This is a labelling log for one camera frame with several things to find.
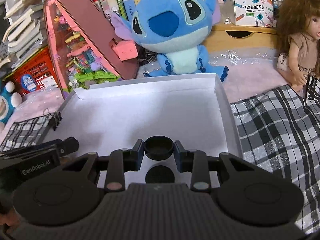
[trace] ribbed black surface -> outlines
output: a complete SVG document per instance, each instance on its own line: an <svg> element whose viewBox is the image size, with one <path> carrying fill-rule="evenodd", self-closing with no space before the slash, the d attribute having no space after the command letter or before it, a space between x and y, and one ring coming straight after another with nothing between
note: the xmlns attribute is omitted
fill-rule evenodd
<svg viewBox="0 0 320 240"><path fill-rule="evenodd" d="M59 228L23 223L12 236L16 240L294 240L303 233L294 224L242 225L224 215L208 194L193 193L185 184L131 184L125 192L107 194L92 214L77 223Z"/></svg>

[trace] doll's hand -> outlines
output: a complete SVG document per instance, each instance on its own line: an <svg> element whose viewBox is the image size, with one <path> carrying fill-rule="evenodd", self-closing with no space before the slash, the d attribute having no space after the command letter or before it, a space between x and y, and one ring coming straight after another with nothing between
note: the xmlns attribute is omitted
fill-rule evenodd
<svg viewBox="0 0 320 240"><path fill-rule="evenodd" d="M295 70L295 71L293 71L293 75L296 79L297 85L303 86L303 85L307 84L307 79L304 77L304 75L308 75L308 72Z"/></svg>

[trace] blue and white toy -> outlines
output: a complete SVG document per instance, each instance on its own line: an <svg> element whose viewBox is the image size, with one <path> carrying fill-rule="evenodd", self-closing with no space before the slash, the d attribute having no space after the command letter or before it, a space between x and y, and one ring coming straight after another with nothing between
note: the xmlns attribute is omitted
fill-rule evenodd
<svg viewBox="0 0 320 240"><path fill-rule="evenodd" d="M17 92L12 93L13 91L14 83L10 81L5 85L0 94L0 132L3 131L14 109L22 102L21 95Z"/></svg>
<svg viewBox="0 0 320 240"><path fill-rule="evenodd" d="M141 0L131 22L113 14L111 23L120 38L158 53L161 69L145 76L216 73L223 81L228 68L211 66L201 45L220 17L217 0Z"/></svg>

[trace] red basket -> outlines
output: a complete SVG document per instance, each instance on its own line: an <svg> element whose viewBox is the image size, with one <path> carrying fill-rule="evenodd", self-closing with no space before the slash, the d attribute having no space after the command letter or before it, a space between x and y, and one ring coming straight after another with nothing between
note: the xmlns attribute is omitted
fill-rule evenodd
<svg viewBox="0 0 320 240"><path fill-rule="evenodd" d="M50 59L48 47L35 54L24 65L6 79L15 84L15 91L24 96L27 93L58 84Z"/></svg>

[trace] white tray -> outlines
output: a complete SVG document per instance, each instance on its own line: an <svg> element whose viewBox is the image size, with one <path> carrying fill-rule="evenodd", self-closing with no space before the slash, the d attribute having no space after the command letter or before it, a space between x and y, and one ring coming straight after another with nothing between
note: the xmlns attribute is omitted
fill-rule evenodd
<svg viewBox="0 0 320 240"><path fill-rule="evenodd" d="M127 80L76 89L61 112L56 131L44 141L75 137L80 144L76 156L98 152L110 155L120 148L131 149L138 139L163 135L179 140L185 149L207 155L230 152L242 157L240 140L222 83L215 74L188 74ZM190 184L189 172L179 173L173 155L164 161L144 156L139 172L125 174L126 186L144 183L147 171L165 165L176 182ZM99 186L104 183L101 176ZM212 186L218 186L214 173Z"/></svg>

